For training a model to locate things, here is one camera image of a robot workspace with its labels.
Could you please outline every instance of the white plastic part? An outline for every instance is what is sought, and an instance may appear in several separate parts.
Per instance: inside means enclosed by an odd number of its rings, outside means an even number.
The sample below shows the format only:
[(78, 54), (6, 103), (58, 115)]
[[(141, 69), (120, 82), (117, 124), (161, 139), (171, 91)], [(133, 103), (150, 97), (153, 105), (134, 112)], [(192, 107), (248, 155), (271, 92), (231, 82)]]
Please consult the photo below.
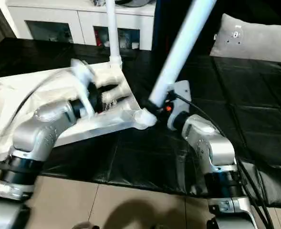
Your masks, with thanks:
[(110, 65), (119, 65), (122, 67), (122, 60), (119, 53), (119, 41), (118, 41), (118, 29), (115, 14), (115, 0), (106, 0), (106, 12), (107, 12), (107, 25), (108, 36), (110, 40)]
[(121, 68), (115, 65), (112, 67), (112, 72), (108, 69), (102, 70), (99, 72), (99, 77), (94, 77), (94, 83), (97, 88), (110, 84), (119, 84), (123, 80), (125, 80), (125, 77), (122, 74)]
[(134, 119), (137, 123), (144, 126), (153, 126), (157, 122), (155, 115), (150, 113), (146, 108), (136, 111)]
[(217, 0), (193, 0), (149, 100), (161, 107)]
[(130, 87), (127, 84), (127, 81), (124, 80), (114, 89), (107, 91), (107, 92), (103, 92), (102, 93), (102, 102), (109, 104), (116, 99), (129, 96), (130, 94), (131, 94)]
[[(186, 100), (191, 102), (191, 94), (190, 94), (190, 86), (188, 80), (182, 80), (175, 82), (174, 84), (174, 92)], [(170, 130), (176, 130), (173, 126), (175, 118), (182, 111), (189, 112), (189, 104), (185, 103), (180, 99), (176, 99), (173, 101), (173, 111), (168, 118), (167, 126)]]
[(75, 88), (78, 93), (78, 97), (85, 107), (88, 118), (94, 116), (94, 109), (88, 100), (88, 84), (93, 80), (94, 75), (88, 69), (88, 67), (80, 60), (72, 59), (71, 61), (72, 72), (78, 80), (75, 81)]

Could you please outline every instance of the pillow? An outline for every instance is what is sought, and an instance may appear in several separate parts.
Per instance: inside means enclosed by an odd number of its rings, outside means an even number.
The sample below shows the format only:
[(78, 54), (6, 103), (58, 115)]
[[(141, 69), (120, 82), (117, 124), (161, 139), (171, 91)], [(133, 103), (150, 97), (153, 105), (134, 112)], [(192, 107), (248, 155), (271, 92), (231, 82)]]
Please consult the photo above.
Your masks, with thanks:
[(223, 14), (210, 55), (281, 62), (281, 25), (247, 23)]

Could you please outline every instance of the glass cabinet door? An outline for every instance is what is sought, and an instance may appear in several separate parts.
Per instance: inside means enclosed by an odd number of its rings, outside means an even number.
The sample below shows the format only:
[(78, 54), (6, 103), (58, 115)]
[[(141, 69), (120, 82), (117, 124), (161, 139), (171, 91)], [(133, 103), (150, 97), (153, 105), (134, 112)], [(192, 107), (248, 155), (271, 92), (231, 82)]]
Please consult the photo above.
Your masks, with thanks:
[(25, 22), (35, 40), (73, 43), (68, 23), (47, 21)]

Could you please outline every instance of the black tablecloth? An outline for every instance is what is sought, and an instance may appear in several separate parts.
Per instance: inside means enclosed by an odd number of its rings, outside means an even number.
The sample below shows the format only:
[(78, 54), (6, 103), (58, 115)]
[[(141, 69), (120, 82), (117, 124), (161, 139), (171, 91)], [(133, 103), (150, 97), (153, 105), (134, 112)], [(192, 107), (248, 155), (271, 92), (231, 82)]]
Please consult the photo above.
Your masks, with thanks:
[[(158, 55), (121, 50), (123, 72), (138, 101), (151, 92)], [(0, 77), (67, 67), (71, 58), (108, 61), (101, 47), (5, 39)], [(281, 207), (281, 63), (189, 57), (179, 80), (189, 80), (192, 99), (224, 130), (269, 206)], [(59, 146), (44, 175), (191, 196), (201, 172), (188, 144), (162, 123)]]

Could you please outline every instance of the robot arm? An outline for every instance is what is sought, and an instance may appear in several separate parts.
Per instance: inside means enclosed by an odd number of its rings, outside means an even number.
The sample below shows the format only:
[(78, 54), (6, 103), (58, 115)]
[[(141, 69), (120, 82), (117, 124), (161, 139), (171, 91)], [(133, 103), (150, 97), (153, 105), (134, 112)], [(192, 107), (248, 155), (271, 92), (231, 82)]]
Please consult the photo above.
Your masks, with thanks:
[(216, 216), (207, 227), (257, 229), (249, 198), (242, 189), (231, 142), (210, 121), (197, 114), (189, 116), (182, 112), (174, 126), (199, 158), (209, 196), (209, 211)]
[(79, 100), (46, 104), (14, 132), (10, 155), (0, 173), (0, 229), (24, 228), (31, 198), (44, 161), (59, 135), (80, 117)]

